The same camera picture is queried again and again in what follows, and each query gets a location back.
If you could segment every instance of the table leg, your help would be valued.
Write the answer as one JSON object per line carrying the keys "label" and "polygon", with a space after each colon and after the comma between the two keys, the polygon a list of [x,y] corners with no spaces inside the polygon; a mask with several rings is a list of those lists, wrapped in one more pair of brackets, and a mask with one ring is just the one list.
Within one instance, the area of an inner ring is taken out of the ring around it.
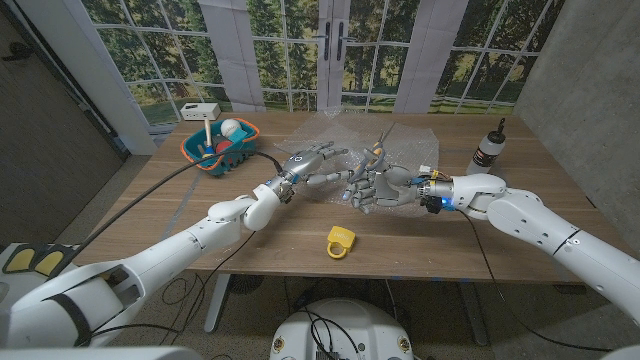
{"label": "table leg", "polygon": [[205,332],[211,333],[218,327],[220,317],[222,316],[222,309],[227,299],[227,289],[229,288],[230,279],[231,274],[219,274],[216,279],[216,286],[213,288],[213,296],[211,296],[207,319],[204,322]]}
{"label": "table leg", "polygon": [[458,283],[458,289],[460,289],[462,304],[464,305],[467,318],[471,324],[473,341],[480,346],[489,345],[489,335],[487,334],[487,327],[482,317],[480,299],[478,299],[478,292],[476,291],[475,285],[473,283]]}

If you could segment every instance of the white robotic arm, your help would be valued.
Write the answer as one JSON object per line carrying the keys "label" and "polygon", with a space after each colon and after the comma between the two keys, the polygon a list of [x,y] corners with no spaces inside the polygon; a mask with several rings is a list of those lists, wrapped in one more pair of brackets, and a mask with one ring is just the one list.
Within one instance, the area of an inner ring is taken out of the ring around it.
{"label": "white robotic arm", "polygon": [[306,180],[322,161],[346,153],[332,143],[313,146],[289,159],[280,174],[247,195],[213,205],[208,216],[126,259],[82,266],[45,282],[0,315],[0,347],[99,346],[129,324],[148,297],[207,252],[228,246],[249,230],[264,228],[292,186]]}
{"label": "white robotic arm", "polygon": [[451,199],[453,206],[496,229],[546,252],[601,293],[636,325],[640,321],[640,263],[597,237],[570,224],[535,194],[506,188],[496,176],[476,174],[434,180],[423,196]]}
{"label": "white robotic arm", "polygon": [[460,210],[488,220],[496,229],[555,258],[639,324],[640,262],[565,221],[537,195],[508,188],[504,180],[489,174],[419,177],[394,184],[386,176],[392,169],[385,165],[362,173],[353,181],[357,188],[347,188],[345,200],[353,193],[352,205],[368,213],[367,204],[398,206],[420,199],[431,212]]}

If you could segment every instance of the plastic wrap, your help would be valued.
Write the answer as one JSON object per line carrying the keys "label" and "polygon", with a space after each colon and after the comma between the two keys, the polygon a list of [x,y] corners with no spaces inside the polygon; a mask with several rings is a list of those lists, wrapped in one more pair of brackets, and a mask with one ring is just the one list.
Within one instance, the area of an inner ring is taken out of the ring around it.
{"label": "plastic wrap", "polygon": [[[372,114],[341,108],[317,112],[276,147],[293,154],[318,143],[333,141],[334,147],[349,149],[348,154],[325,161],[316,171],[317,174],[329,174],[355,168],[364,158],[364,149],[371,148],[382,133],[385,134],[385,160],[389,164],[403,166],[416,176],[420,165],[437,168],[438,139],[431,129],[413,128]],[[350,201],[342,200],[346,187],[346,181],[340,180],[315,187],[297,186],[296,193],[319,201],[351,206]],[[419,201],[398,207],[369,206],[372,213],[402,217],[418,217],[427,213],[424,207],[419,206]]]}

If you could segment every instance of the blue basket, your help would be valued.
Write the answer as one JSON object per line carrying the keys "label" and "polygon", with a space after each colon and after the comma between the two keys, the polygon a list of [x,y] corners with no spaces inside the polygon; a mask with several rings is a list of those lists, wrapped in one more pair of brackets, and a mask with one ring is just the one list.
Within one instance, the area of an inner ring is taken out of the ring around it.
{"label": "blue basket", "polygon": [[[234,120],[238,120],[238,122],[240,122],[242,130],[244,130],[247,135],[244,138],[232,143],[225,149],[225,151],[255,150],[255,139],[258,137],[258,135],[260,135],[260,129],[244,119],[234,118]],[[223,121],[224,120],[218,120],[211,124],[211,136],[221,135],[220,126],[222,125]],[[197,133],[191,135],[182,142],[182,145],[180,145],[182,155],[184,155],[191,162],[202,159],[202,154],[200,153],[200,149],[198,149],[198,145],[201,145],[204,148],[206,141],[207,133],[205,129],[202,129]],[[202,170],[205,170],[211,175],[219,176],[229,171],[231,168],[238,166],[238,164],[243,162],[249,156],[249,154],[242,153],[228,154],[225,156],[214,157],[212,160],[202,162],[196,166]]]}

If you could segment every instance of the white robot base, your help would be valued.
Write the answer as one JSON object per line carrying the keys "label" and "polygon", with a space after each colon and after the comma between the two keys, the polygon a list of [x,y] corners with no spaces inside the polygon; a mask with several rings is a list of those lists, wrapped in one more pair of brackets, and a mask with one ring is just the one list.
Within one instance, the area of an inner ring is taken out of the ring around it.
{"label": "white robot base", "polygon": [[316,314],[340,325],[358,348],[356,353],[354,344],[335,324],[315,321],[319,340],[335,359],[413,359],[407,332],[393,317],[371,304],[355,299],[332,298],[308,305],[306,311],[301,309],[280,325],[271,343],[269,359],[330,359],[311,336],[311,319],[317,319]]}

